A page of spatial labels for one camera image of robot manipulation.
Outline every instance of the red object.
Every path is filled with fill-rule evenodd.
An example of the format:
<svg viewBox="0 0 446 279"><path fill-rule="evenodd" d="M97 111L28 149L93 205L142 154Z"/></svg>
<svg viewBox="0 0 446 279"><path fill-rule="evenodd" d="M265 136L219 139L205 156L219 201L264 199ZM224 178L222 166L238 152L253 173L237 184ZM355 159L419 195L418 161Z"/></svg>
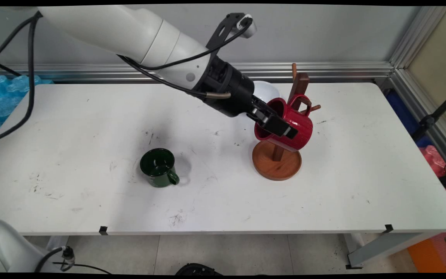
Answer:
<svg viewBox="0 0 446 279"><path fill-rule="evenodd" d="M300 102L307 104L307 109L302 113L294 109L299 107ZM290 126L297 129L293 139L286 136L276 136L261 128L257 123L254 125L254 134L259 141L269 141L281 146L290 152L303 148L313 133L313 123L309 118L311 112L311 101L305 95L296 94L290 101L285 103L282 98L275 98L268 102L268 106L280 115Z"/></svg>
<svg viewBox="0 0 446 279"><path fill-rule="evenodd" d="M419 150L421 150L421 153L423 153L424 158L428 164L430 164L437 177L443 177L446 175L446 163L434 146L428 145L426 148L419 148Z"/></svg>

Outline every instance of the floor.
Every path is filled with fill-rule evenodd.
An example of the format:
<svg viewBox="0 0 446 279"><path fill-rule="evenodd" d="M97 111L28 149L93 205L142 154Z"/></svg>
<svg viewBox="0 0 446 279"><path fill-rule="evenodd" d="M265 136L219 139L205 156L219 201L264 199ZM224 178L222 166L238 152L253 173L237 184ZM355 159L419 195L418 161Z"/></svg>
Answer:
<svg viewBox="0 0 446 279"><path fill-rule="evenodd" d="M49 240L26 238L43 248ZM407 250L347 270L347 246L340 234L71 236L67 245L77 264L113 274L173 275L187 263L223 275L417 272ZM68 272L101 273L83 267Z"/></svg>

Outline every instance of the green enamel mug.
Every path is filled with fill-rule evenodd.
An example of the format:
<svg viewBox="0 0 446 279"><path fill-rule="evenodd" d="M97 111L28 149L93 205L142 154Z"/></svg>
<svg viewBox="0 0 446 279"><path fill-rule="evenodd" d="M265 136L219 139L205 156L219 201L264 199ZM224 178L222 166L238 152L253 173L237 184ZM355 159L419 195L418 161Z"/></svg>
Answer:
<svg viewBox="0 0 446 279"><path fill-rule="evenodd" d="M175 157L164 148L155 148L144 154L140 159L140 170L154 187L177 185L180 182L175 173Z"/></svg>

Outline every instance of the blue packaging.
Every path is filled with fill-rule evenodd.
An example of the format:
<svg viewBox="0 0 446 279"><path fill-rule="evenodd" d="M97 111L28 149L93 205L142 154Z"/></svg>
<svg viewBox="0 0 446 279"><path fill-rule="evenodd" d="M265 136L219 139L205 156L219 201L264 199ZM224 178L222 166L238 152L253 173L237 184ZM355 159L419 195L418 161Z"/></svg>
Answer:
<svg viewBox="0 0 446 279"><path fill-rule="evenodd" d="M41 79L39 76L34 76L34 83L54 84L50 79ZM28 76L18 76L13 80L0 76L0 127L29 90Z"/></svg>

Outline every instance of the mug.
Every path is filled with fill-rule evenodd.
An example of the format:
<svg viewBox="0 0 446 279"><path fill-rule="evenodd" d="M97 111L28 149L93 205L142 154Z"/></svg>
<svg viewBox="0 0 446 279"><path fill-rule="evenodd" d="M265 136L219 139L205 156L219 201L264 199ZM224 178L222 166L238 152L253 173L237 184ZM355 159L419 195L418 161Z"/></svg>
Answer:
<svg viewBox="0 0 446 279"><path fill-rule="evenodd" d="M307 105L307 109L299 112L292 107L296 102L303 102ZM270 141L275 145L281 146L290 152L295 152L303 148L313 134L313 123L309 118L311 112L311 101L305 95L296 94L287 104L282 98L275 98L268 102L268 106L278 113L278 116L295 129L297 134L294 138L287 136L277 136L271 134L265 129L261 128L257 123L254 125L254 134L259 141Z"/></svg>
<svg viewBox="0 0 446 279"><path fill-rule="evenodd" d="M175 157L164 148L149 150L140 159L140 170L154 187L177 185L180 178L175 173Z"/></svg>

